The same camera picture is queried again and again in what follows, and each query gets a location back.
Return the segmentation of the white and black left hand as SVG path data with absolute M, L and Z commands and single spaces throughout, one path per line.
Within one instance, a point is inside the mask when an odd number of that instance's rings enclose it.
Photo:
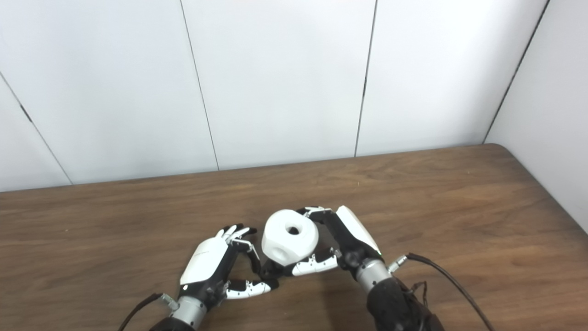
M 246 254 L 252 272 L 260 275 L 259 255 L 254 245 L 244 239 L 255 233 L 256 228 L 246 228 L 239 223 L 225 226 L 213 237 L 202 241 L 182 273 L 178 297 L 197 299 L 211 310 L 223 300 L 246 299 L 277 289 L 279 283 L 276 279 L 237 280 L 229 277 L 239 254 Z

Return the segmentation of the white and black right hand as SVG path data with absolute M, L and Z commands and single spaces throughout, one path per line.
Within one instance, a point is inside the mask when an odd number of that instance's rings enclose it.
M 369 261 L 384 261 L 378 245 L 348 207 L 342 205 L 333 211 L 324 207 L 310 206 L 297 209 L 296 212 L 315 223 L 324 225 L 338 247 L 317 250 L 309 257 L 286 266 L 286 276 L 320 273 L 339 267 L 350 272 L 356 280 L 357 273 L 366 268 Z

